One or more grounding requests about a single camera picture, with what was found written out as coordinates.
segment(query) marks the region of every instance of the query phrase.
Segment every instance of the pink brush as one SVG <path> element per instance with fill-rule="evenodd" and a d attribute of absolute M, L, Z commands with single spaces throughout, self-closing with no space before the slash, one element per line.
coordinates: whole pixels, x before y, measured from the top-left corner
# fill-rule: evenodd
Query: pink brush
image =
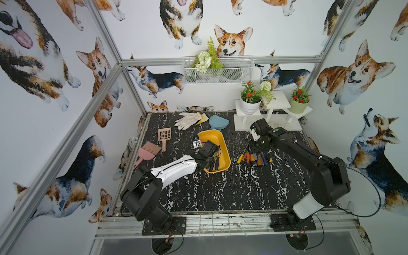
<path fill-rule="evenodd" d="M 147 142 L 143 147 L 138 151 L 137 155 L 140 157 L 136 164 L 133 165 L 135 169 L 143 160 L 152 160 L 156 154 L 161 151 L 161 147 Z"/>

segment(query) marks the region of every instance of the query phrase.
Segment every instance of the yellow plastic basin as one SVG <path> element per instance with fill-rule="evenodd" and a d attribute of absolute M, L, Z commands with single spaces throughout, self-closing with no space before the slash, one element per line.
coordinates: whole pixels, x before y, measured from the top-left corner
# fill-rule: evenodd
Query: yellow plastic basin
<path fill-rule="evenodd" d="M 202 143 L 211 141 L 221 148 L 218 171 L 211 172 L 208 169 L 204 169 L 204 171 L 206 171 L 207 173 L 218 173 L 227 170 L 231 165 L 231 158 L 229 156 L 227 145 L 225 144 L 224 136 L 222 135 L 222 133 L 218 130 L 211 129 L 198 133 L 198 138 Z"/>

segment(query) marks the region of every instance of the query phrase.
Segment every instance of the wire basket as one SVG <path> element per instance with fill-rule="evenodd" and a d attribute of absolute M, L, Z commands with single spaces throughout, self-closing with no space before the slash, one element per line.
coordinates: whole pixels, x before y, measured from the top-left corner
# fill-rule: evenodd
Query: wire basket
<path fill-rule="evenodd" d="M 183 58 L 184 78 L 187 84 L 241 84 L 252 79 L 254 59 L 252 56 L 219 57 L 222 69 L 208 68 L 201 73 L 193 67 L 195 57 Z"/>

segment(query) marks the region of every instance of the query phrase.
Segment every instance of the blue dustpan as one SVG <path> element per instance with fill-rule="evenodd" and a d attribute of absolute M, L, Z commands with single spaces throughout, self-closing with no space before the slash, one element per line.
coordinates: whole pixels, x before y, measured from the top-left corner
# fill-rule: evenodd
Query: blue dustpan
<path fill-rule="evenodd" d="M 211 116 L 208 122 L 210 123 L 211 129 L 217 129 L 217 130 L 224 129 L 229 124 L 229 120 L 221 118 L 220 116 L 217 116 L 217 115 Z"/>

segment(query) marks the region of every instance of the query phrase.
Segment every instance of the dog tongue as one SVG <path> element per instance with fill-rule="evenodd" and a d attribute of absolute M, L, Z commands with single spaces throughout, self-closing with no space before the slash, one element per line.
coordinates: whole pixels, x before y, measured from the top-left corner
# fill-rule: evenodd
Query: dog tongue
<path fill-rule="evenodd" d="M 33 41 L 31 40 L 30 36 L 27 35 L 27 33 L 22 29 L 17 29 L 14 31 L 12 36 L 24 48 L 29 49 L 33 46 Z"/>
<path fill-rule="evenodd" d="M 187 3 L 187 0 L 177 0 L 177 2 L 179 3 L 179 5 L 184 6 Z"/>

